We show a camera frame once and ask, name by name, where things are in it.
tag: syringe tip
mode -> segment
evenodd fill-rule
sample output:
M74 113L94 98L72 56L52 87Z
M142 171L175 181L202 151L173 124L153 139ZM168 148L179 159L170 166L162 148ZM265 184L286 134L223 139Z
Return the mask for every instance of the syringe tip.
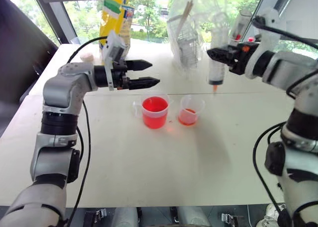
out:
M218 85L217 84L214 84L213 85L213 93L217 92L218 90Z

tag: yellow bag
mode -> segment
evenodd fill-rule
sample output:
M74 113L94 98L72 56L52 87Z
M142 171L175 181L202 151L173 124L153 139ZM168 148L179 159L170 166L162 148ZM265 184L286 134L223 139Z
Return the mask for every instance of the yellow bag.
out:
M130 26L134 8L127 6L129 0L104 0L102 11L102 21L99 29L99 36L108 36L111 30L121 35L126 43L126 50L123 56L126 56L130 47ZM99 43L100 49L105 45L106 40Z

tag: wall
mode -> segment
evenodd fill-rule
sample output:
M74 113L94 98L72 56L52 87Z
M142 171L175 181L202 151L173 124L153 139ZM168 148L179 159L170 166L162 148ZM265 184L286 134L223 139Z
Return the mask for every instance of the wall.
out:
M301 37L318 39L318 0L291 0L280 27Z

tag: cup handle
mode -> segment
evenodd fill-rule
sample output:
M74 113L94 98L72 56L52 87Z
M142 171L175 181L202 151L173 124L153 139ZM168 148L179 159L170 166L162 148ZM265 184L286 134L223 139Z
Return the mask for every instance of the cup handle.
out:
M134 101L133 102L133 108L134 108L134 115L137 118L142 117L142 112L141 112L141 103Z

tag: cylindrical base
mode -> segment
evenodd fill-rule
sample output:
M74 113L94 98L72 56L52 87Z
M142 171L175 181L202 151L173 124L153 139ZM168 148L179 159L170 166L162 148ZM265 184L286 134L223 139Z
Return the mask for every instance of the cylindrical base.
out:
M178 207L179 223L182 225L211 226L201 207Z
M60 114L43 112L42 134L50 135L72 135L76 133L78 116L72 114Z
M111 227L138 227L136 207L116 208Z

